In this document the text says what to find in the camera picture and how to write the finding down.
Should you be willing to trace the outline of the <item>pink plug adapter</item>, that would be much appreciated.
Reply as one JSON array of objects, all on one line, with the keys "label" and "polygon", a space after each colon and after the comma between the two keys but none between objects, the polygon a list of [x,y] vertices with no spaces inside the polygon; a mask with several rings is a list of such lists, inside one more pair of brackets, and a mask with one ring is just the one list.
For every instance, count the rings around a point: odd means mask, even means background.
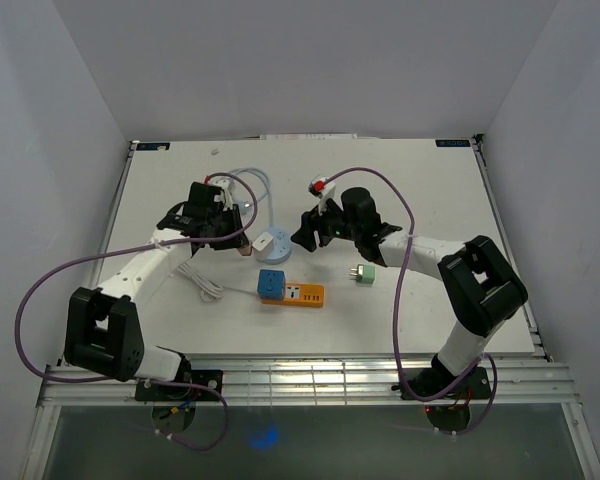
[{"label": "pink plug adapter", "polygon": [[244,246],[238,248],[238,252],[240,253],[241,256],[248,257],[252,254],[252,245],[251,244],[244,245]]}]

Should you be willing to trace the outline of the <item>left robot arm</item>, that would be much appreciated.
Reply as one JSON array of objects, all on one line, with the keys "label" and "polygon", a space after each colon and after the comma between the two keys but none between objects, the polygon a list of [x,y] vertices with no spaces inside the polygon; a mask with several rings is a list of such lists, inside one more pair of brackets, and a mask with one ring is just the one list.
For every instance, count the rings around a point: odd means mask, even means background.
[{"label": "left robot arm", "polygon": [[198,250],[250,249],[234,179],[212,176],[191,184],[186,200],[171,207],[147,244],[109,279],[70,297],[64,359],[107,378],[157,380],[170,399],[185,397],[192,376],[182,353],[143,338],[140,313],[179,267]]}]

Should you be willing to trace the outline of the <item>orange power strip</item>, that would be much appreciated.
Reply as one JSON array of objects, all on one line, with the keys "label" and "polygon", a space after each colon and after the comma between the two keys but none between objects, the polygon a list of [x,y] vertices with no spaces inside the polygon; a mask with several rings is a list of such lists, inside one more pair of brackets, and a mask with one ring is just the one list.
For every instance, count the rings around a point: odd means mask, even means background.
[{"label": "orange power strip", "polygon": [[325,289],[322,285],[287,283],[282,300],[262,299],[261,302],[269,305],[322,308],[324,300]]}]

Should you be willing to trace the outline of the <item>green usb charger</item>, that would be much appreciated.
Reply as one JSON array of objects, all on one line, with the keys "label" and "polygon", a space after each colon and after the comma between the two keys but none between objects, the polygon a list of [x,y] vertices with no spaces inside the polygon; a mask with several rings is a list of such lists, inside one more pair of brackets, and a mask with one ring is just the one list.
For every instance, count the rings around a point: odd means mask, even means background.
[{"label": "green usb charger", "polygon": [[373,285],[376,279],[376,268],[373,265],[358,264],[350,269],[351,278],[361,285]]}]

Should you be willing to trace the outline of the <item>round light blue socket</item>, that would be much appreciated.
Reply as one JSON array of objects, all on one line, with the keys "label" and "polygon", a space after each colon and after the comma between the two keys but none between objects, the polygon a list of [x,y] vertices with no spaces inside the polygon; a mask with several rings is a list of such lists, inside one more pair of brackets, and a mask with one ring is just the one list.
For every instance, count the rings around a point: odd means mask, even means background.
[{"label": "round light blue socket", "polygon": [[292,242],[289,233],[279,227],[266,229],[273,238],[273,250],[265,258],[264,262],[269,265],[278,265],[286,262],[292,254]]}]

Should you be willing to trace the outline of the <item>white usb charger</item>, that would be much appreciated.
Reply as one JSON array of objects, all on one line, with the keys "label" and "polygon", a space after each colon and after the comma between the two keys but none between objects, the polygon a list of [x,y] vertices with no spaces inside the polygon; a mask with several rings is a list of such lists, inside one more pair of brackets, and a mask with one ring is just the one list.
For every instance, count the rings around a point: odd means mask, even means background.
[{"label": "white usb charger", "polygon": [[269,262],[269,257],[274,252],[275,240],[269,231],[262,232],[252,242],[252,254],[254,257],[263,263]]}]

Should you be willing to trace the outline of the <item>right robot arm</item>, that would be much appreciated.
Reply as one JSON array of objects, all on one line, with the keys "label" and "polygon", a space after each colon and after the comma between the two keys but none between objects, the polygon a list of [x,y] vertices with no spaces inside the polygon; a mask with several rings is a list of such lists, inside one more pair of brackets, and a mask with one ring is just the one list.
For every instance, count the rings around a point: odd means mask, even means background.
[{"label": "right robot arm", "polygon": [[302,214],[293,243],[313,252],[334,239],[348,240],[368,262],[442,282],[456,316],[454,327],[430,368],[413,379],[401,376],[396,388],[403,397],[420,401],[456,396],[493,335],[528,300],[511,264],[486,236],[466,242],[436,240],[382,221],[365,188],[345,190],[339,202],[324,179],[309,191],[318,203]]}]

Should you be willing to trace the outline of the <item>blue cube socket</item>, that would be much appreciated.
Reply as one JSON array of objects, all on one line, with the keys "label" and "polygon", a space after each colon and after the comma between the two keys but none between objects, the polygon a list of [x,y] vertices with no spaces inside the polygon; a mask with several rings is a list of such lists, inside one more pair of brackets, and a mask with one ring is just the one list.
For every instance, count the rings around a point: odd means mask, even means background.
[{"label": "blue cube socket", "polygon": [[282,301],[285,298],[286,280],[281,270],[261,269],[257,294],[263,301]]}]

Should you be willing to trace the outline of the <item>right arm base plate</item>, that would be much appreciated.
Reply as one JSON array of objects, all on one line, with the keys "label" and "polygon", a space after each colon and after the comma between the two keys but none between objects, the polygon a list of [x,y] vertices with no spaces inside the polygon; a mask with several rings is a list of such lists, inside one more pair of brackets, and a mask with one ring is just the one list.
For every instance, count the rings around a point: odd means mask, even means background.
[{"label": "right arm base plate", "polygon": [[[451,384],[451,381],[443,378],[433,368],[407,369],[405,373],[410,388],[422,397],[438,394],[443,388]],[[487,400],[492,393],[487,373],[488,371],[483,367],[474,367],[461,382],[444,396],[444,399],[467,398],[468,394],[471,394],[472,399]]]}]

